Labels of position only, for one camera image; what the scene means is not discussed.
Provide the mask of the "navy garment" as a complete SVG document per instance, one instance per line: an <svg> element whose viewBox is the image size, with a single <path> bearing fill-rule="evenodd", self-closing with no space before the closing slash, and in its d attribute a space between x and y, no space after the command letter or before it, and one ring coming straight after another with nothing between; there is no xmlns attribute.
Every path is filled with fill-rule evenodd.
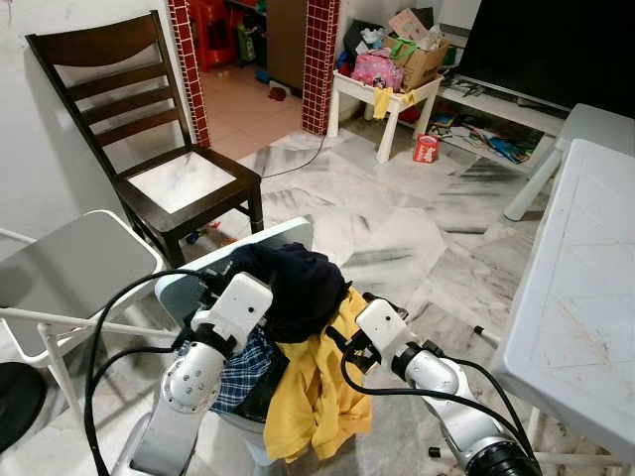
<svg viewBox="0 0 635 476"><path fill-rule="evenodd" d="M262 327L273 343L304 343L321 334L352 286L326 255L300 242L281 248L242 245L228 259L227 274L249 273L271 290Z"/></svg>

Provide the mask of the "grey folding table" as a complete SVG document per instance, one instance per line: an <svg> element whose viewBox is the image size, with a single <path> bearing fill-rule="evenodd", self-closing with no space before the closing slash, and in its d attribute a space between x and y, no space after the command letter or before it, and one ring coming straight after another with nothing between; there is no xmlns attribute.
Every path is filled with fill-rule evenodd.
<svg viewBox="0 0 635 476"><path fill-rule="evenodd" d="M576 139L537 231L491 372L509 394L635 459L635 169Z"/></svg>

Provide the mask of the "small grey plastic table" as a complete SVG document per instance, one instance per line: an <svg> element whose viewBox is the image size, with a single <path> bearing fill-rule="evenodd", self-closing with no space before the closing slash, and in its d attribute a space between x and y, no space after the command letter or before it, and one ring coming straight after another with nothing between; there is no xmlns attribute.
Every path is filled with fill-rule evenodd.
<svg viewBox="0 0 635 476"><path fill-rule="evenodd" d="M573 108L560 132L554 135L552 144L537 149L537 153L545 155L532 168L526 185L503 210L505 218L521 221L528 205L558 170L566 158L571 141L575 139L584 139L590 144L635 156L635 119L584 104Z"/></svg>

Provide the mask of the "white television bench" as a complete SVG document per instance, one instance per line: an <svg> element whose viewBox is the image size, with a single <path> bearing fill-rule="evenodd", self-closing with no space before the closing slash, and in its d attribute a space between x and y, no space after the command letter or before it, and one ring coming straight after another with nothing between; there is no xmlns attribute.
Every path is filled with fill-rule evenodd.
<svg viewBox="0 0 635 476"><path fill-rule="evenodd" d="M498 126L509 133L521 133L534 147L531 150L523 150L520 159L512 160L496 153L488 145L477 145L473 133L470 139L450 136L442 140L444 144L489 159L490 162L495 162L509 171L527 175L552 152L555 141L566 124L566 119L559 117L558 112L550 112L550 110L544 112L544 110L531 107L521 107L516 101L504 99L502 96L495 95L494 92L467 94L466 89L440 86L437 100L439 104L433 108L435 113L440 113L442 105L456 107L459 113L471 113L473 117L490 119L491 126Z"/></svg>

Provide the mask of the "black television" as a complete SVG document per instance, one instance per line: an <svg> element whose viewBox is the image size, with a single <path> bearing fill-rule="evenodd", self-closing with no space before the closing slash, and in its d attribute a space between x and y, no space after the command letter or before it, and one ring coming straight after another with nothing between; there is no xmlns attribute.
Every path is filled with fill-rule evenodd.
<svg viewBox="0 0 635 476"><path fill-rule="evenodd" d="M634 27L635 0L481 0L456 75L632 118Z"/></svg>

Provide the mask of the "red carton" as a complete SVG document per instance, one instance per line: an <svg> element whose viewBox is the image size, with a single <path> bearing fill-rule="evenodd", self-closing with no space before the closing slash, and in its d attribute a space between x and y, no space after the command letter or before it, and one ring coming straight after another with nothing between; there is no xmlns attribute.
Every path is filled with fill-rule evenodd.
<svg viewBox="0 0 635 476"><path fill-rule="evenodd" d="M432 164L439 158L440 140L430 133L422 133L416 137L416 150L413 151L412 160L419 164Z"/></svg>

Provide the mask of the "cardboard box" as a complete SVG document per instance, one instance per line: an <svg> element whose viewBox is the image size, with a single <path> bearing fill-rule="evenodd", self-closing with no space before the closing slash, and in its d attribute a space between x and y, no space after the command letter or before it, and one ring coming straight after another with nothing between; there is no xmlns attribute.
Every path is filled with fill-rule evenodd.
<svg viewBox="0 0 635 476"><path fill-rule="evenodd" d="M417 89L439 75L449 49L448 39L432 20L431 8L401 10L389 22L384 40L395 66L401 69L400 91Z"/></svg>

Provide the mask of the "small yellow cloth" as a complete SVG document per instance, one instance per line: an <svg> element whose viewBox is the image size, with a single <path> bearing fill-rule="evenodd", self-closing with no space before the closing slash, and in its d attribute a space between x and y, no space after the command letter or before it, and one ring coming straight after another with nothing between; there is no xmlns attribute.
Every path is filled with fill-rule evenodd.
<svg viewBox="0 0 635 476"><path fill-rule="evenodd" d="M389 115L393 109L395 96L395 91L390 87L376 87L375 94L373 94L372 118L376 121L385 119L386 115Z"/></svg>

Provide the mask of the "pink bag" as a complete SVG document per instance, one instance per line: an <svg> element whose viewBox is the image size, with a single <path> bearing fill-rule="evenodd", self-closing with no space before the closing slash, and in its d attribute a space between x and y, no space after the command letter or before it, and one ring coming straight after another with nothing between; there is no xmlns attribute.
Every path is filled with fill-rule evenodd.
<svg viewBox="0 0 635 476"><path fill-rule="evenodd" d="M384 47L358 54L349 77L375 89L400 92L404 70L395 63L391 51Z"/></svg>

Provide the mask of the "yellow garment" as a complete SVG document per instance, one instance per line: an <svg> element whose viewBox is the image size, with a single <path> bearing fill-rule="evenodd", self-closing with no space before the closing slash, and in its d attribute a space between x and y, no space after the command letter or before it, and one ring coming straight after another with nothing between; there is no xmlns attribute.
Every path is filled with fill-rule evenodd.
<svg viewBox="0 0 635 476"><path fill-rule="evenodd" d="M269 401L264 422L266 456L291 463L306 453L328 459L373 421L371 396L346 384L341 373L343 352L325 334L327 326L304 343L283 343L289 358L280 384Z"/></svg>

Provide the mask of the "blue plaid garment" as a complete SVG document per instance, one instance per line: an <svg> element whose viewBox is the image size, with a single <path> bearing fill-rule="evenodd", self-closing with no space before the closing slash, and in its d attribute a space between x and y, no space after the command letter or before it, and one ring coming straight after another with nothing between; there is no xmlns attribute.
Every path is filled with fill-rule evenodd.
<svg viewBox="0 0 635 476"><path fill-rule="evenodd" d="M210 409L219 414L232 413L249 398L254 387L271 367L274 346L262 327L255 326L241 352L232 355L222 368L219 387Z"/></svg>

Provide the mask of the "pale blue plastic chair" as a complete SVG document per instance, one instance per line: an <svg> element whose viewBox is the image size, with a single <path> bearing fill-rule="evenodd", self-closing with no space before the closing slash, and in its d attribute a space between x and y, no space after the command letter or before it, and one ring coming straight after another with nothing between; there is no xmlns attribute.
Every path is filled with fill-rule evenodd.
<svg viewBox="0 0 635 476"><path fill-rule="evenodd" d="M251 234L242 239L222 246L202 258L187 263L186 267L192 271L216 271L222 272L228 268L228 255L240 246L259 244L263 248L281 248L289 242L300 242L306 248L312 248L314 244L314 227L304 217L292 218L289 221L264 228L258 234ZM173 317L184 317L186 320L204 303L207 287L201 285L194 277L168 277L158 280L155 286L155 295L165 311ZM226 434L234 434L241 441L241 447L245 448L251 457L251 476L267 476L272 468L280 468L280 459L267 457L266 447L263 441L263 422L238 416L237 414L213 414L210 421L216 422L217 429L222 429Z"/></svg>

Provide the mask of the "red plastic stools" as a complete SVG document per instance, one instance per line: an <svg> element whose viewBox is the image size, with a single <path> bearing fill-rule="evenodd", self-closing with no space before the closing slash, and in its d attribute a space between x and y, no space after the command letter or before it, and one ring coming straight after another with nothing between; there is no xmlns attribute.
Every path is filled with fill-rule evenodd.
<svg viewBox="0 0 635 476"><path fill-rule="evenodd" d="M188 0L193 18L193 41L200 69L235 63L237 50L232 38L225 0Z"/></svg>

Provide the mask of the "grey folding chair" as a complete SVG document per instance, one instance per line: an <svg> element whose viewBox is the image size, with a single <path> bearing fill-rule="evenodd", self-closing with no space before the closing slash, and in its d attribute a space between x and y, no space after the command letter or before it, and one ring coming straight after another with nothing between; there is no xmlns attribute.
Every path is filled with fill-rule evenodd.
<svg viewBox="0 0 635 476"><path fill-rule="evenodd" d="M153 283L127 285L168 264L110 210L90 210L41 239L0 228L0 242L18 244L0 259L0 334L24 363L49 369L69 412L80 417L81 385L69 374L66 353L90 336L115 295L122 298L112 316L152 294Z"/></svg>

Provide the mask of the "black round disc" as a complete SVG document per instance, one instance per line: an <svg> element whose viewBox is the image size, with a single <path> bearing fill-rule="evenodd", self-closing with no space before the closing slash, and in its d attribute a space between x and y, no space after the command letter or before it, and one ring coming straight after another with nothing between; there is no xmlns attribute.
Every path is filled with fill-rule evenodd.
<svg viewBox="0 0 635 476"><path fill-rule="evenodd" d="M0 363L0 453L35 424L48 389L44 376L31 364Z"/></svg>

